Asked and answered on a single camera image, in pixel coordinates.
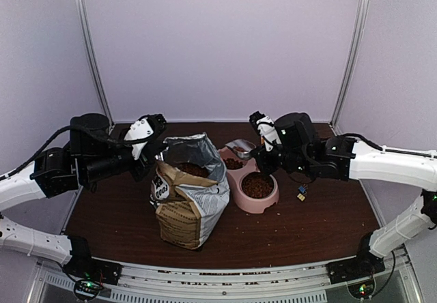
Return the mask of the metal food scoop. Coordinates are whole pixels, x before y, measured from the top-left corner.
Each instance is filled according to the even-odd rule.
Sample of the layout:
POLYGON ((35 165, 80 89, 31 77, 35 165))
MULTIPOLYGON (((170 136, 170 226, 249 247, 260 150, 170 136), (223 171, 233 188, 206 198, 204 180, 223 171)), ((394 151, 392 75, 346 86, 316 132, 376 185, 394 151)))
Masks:
POLYGON ((225 146, 241 160, 250 160, 252 158, 251 152, 256 148, 255 144, 245 139, 232 140, 225 146))

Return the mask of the pink double pet bowl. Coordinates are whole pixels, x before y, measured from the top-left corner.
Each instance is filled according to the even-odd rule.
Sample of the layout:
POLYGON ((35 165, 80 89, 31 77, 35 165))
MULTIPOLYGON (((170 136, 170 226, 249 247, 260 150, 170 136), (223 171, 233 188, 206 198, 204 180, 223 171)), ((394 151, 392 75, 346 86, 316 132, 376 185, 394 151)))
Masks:
POLYGON ((235 204, 249 214, 263 214, 279 202, 279 186, 272 175, 260 173, 254 159, 241 160, 230 149, 219 154, 227 167, 227 179, 235 204))

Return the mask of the dog food bag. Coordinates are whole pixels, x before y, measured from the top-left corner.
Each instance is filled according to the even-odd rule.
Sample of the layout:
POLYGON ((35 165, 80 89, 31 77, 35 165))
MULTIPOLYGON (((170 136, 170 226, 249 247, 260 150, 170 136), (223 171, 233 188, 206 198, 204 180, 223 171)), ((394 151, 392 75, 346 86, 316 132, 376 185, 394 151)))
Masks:
POLYGON ((150 203, 162 240, 187 250, 204 245, 230 200, 227 167, 204 133, 170 136, 156 157, 150 203))

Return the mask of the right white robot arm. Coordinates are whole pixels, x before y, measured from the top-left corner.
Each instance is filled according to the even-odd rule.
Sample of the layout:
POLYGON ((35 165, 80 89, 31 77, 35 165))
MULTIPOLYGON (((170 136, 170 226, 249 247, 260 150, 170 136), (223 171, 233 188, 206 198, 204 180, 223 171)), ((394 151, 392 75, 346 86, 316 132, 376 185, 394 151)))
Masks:
POLYGON ((249 122, 262 139, 251 155, 267 175, 283 169, 310 180, 372 179, 421 189, 410 207, 362 239, 358 256, 350 262, 355 276, 365 276, 376 259, 425 229, 436 228, 436 151, 387 147, 354 133, 322 139, 306 113, 288 113, 273 121, 254 112, 249 122))

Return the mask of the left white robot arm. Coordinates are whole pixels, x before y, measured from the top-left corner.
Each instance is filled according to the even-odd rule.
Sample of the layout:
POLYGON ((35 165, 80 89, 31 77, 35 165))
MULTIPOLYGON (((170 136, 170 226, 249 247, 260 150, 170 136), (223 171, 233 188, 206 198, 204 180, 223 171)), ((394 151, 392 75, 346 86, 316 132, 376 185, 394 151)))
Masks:
MULTIPOLYGON (((141 181, 166 148, 159 139, 166 126, 163 115, 144 115, 116 139, 109 134, 105 115, 73 117, 28 161, 1 176, 1 210, 80 187, 92 190, 99 181, 125 172, 141 181)), ((86 239, 37 231, 5 216, 1 217, 1 247, 71 265, 83 278, 98 273, 86 239)))

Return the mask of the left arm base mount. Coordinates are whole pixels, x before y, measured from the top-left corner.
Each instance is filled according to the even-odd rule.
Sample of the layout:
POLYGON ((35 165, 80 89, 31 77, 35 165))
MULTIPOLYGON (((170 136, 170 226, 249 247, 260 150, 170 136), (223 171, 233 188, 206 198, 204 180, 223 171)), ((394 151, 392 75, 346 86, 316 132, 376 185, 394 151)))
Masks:
POLYGON ((76 259, 61 265, 62 272, 73 281, 73 294, 81 301, 97 298, 105 285, 117 285, 122 265, 98 259, 76 259))

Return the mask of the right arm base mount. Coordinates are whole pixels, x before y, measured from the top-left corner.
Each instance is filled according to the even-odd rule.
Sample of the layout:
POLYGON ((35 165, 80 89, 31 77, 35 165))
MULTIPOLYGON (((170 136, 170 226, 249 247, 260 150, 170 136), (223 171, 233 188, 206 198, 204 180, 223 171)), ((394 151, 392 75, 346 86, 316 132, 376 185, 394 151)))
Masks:
POLYGON ((371 233, 362 237, 355 257, 326 265, 330 283, 347 283, 349 294, 358 300, 369 300, 377 294, 374 276, 385 271, 384 259, 369 251, 370 237, 371 233))

